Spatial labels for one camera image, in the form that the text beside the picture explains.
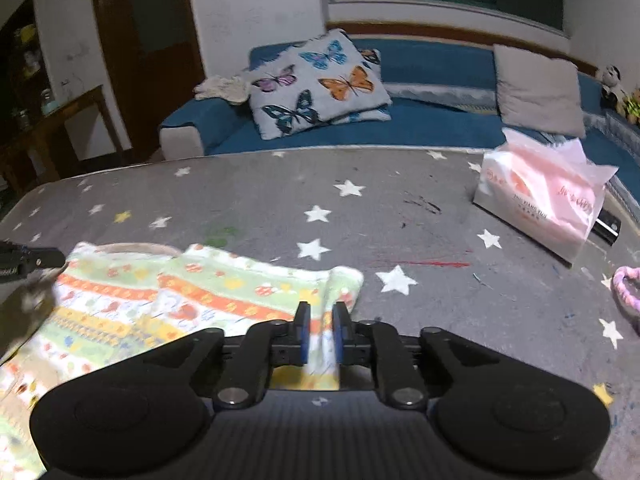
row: beige pillow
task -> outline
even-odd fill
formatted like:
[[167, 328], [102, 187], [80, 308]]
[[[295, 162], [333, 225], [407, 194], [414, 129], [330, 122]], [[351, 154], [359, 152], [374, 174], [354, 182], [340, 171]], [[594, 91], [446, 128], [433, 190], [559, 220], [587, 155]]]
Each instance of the beige pillow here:
[[573, 63], [498, 44], [494, 54], [502, 122], [584, 137], [578, 69]]

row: panda plush toy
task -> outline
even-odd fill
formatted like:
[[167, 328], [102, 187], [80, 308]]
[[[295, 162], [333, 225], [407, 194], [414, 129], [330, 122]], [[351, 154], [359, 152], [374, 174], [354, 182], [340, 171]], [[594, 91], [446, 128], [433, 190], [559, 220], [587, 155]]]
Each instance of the panda plush toy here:
[[620, 115], [624, 115], [626, 92], [620, 84], [620, 70], [613, 65], [607, 66], [600, 76], [600, 81], [602, 82], [600, 106], [602, 108], [610, 108]]

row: door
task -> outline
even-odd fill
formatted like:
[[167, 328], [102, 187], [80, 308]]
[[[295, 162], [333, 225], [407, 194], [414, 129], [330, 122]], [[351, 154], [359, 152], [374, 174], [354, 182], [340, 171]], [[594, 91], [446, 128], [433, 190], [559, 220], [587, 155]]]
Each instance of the door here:
[[158, 126], [204, 79], [190, 0], [94, 0], [111, 85], [134, 159], [159, 147]]

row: pink tissue package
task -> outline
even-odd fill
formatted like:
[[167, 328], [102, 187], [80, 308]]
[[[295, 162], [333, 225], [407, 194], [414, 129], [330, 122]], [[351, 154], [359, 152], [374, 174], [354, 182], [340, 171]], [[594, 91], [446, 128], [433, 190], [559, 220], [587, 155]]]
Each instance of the pink tissue package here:
[[484, 156], [474, 203], [573, 263], [618, 168], [588, 162], [579, 139], [545, 146], [502, 132], [507, 142]]

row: wall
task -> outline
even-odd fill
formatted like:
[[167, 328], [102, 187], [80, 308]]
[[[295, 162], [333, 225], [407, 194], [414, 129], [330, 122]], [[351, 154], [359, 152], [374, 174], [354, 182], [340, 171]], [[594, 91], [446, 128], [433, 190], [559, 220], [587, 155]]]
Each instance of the wall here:
[[380, 21], [450, 25], [510, 36], [561, 52], [569, 52], [570, 47], [565, 35], [544, 25], [510, 17], [497, 11], [445, 2], [427, 4], [410, 3], [406, 0], [399, 0], [397, 3], [332, 0], [329, 3], [329, 18], [332, 22]]
[[598, 67], [614, 64], [623, 86], [640, 86], [640, 0], [564, 0], [571, 53]]
[[[0, 23], [5, 23], [22, 1], [0, 0]], [[102, 58], [92, 0], [34, 0], [34, 7], [40, 44], [56, 99], [64, 102], [103, 85], [118, 136], [123, 147], [130, 148]], [[67, 121], [66, 129], [80, 159], [114, 151], [95, 107]]]
[[248, 52], [324, 32], [321, 0], [191, 0], [207, 76], [233, 75]]

